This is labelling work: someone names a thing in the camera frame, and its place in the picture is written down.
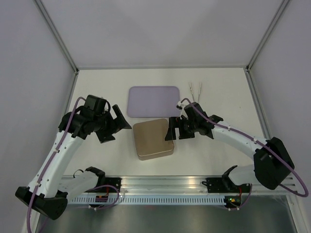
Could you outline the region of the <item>gold tin lid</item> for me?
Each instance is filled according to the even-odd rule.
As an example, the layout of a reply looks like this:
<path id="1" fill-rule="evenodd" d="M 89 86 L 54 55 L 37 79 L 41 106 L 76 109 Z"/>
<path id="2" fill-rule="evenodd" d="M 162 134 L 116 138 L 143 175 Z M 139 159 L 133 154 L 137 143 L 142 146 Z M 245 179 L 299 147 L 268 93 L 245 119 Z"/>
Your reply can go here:
<path id="1" fill-rule="evenodd" d="M 136 123 L 133 134 L 136 151 L 141 148 L 171 148 L 173 141 L 165 141 L 168 121 L 164 118 Z"/>

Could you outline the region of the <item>metal tongs white tips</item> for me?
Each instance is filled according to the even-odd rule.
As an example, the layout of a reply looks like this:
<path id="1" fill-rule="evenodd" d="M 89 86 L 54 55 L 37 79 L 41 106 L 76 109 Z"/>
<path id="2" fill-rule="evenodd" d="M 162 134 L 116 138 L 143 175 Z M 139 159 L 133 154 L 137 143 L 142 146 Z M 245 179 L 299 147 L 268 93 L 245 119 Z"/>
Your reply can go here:
<path id="1" fill-rule="evenodd" d="M 203 84 L 202 82 L 199 82 L 197 89 L 193 89 L 194 85 L 192 84 L 192 82 L 189 82 L 190 94 L 194 102 L 197 102 L 197 103 L 200 102 L 202 84 Z"/>

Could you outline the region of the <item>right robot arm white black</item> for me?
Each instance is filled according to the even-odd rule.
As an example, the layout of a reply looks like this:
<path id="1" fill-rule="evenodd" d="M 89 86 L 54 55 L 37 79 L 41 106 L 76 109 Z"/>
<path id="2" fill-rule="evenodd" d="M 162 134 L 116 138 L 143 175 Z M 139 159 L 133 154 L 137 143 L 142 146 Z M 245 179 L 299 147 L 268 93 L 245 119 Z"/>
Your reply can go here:
<path id="1" fill-rule="evenodd" d="M 280 139 L 246 136 L 244 132 L 233 129 L 223 118 L 217 115 L 208 116 L 196 102 L 185 106 L 184 112 L 181 116 L 169 118 L 166 141 L 191 139 L 195 137 L 195 133 L 199 133 L 222 141 L 253 160 L 251 165 L 233 165 L 224 172 L 221 176 L 224 190 L 232 192 L 247 183 L 259 183 L 274 190 L 290 174 L 290 169 L 294 169 Z"/>

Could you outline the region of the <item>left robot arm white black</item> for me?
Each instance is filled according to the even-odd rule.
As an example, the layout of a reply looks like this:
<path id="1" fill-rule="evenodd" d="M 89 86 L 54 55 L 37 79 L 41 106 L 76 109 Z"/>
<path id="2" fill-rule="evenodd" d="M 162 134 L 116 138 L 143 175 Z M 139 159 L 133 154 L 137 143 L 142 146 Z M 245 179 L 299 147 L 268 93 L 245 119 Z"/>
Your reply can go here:
<path id="1" fill-rule="evenodd" d="M 17 188 L 15 196 L 31 211 L 58 219 L 67 204 L 88 191 L 102 192 L 106 187 L 105 172 L 90 166 L 77 178 L 61 184 L 62 177 L 73 155 L 85 139 L 95 133 L 100 143 L 115 140 L 114 134 L 130 129 L 118 105 L 110 105 L 103 98 L 88 95 L 84 104 L 75 103 L 58 126 L 55 142 L 42 167 L 27 186 Z"/>

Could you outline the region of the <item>gold chocolate tin box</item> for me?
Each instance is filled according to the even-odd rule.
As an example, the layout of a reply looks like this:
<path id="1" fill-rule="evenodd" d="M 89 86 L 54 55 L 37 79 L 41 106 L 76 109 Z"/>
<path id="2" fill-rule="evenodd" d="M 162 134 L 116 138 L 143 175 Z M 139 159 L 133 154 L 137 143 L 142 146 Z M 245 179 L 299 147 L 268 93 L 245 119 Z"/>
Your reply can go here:
<path id="1" fill-rule="evenodd" d="M 174 152 L 174 146 L 171 148 L 141 148 L 137 150 L 138 158 L 141 161 L 156 159 L 172 155 Z"/>

